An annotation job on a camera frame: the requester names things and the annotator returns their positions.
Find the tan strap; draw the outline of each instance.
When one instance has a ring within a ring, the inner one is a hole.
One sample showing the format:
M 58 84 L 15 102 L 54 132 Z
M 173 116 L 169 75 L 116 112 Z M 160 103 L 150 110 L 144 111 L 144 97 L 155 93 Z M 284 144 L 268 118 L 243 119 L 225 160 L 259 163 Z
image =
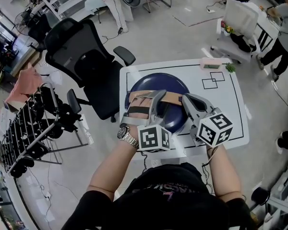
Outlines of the tan strap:
M 139 95 L 142 94 L 147 94 L 154 92 L 154 90 L 140 90 L 140 91 L 134 91 L 130 93 L 129 96 L 129 102 L 132 102 L 132 100 L 135 97 L 138 97 Z M 170 103 L 170 104 L 175 104 L 175 105 L 182 105 L 181 101 L 179 99 L 182 99 L 182 94 L 177 94 L 174 92 L 167 92 L 166 95 L 162 98 L 162 102 Z

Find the wristwatch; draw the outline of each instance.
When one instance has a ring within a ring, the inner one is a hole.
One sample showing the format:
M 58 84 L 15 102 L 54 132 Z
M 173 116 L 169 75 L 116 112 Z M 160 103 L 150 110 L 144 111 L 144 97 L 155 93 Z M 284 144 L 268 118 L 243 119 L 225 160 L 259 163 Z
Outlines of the wristwatch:
M 132 145 L 134 148 L 139 148 L 139 142 L 137 139 L 133 138 L 132 135 L 129 133 L 130 128 L 128 126 L 124 126 L 120 128 L 119 132 L 117 133 L 117 138 L 120 140 L 124 140 Z

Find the pink cloth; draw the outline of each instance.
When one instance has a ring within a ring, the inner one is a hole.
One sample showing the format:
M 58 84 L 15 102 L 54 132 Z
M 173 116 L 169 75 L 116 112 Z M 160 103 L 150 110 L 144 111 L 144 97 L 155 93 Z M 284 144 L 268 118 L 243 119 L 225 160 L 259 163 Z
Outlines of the pink cloth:
M 37 88 L 42 84 L 42 76 L 37 73 L 31 63 L 29 63 L 28 69 L 20 71 L 19 78 L 5 102 L 18 101 L 25 103 L 28 97 L 24 94 L 35 93 Z

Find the black t-shirt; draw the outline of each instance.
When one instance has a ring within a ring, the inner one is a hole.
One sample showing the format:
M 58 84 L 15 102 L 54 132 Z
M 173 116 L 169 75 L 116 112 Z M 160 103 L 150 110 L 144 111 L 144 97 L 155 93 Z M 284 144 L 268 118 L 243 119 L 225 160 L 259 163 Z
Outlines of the black t-shirt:
M 209 194 L 201 174 L 188 163 L 152 168 L 111 202 L 86 192 L 62 230 L 256 229 L 241 198 L 224 203 Z

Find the silver metal watch band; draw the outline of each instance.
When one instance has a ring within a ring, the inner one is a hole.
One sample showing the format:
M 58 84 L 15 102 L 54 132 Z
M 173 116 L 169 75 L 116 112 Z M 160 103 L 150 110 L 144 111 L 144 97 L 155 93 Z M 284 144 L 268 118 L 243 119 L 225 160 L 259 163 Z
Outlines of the silver metal watch band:
M 128 142 L 130 145 L 137 149 L 139 148 L 139 142 L 133 138 L 129 132 L 127 132 L 121 140 Z

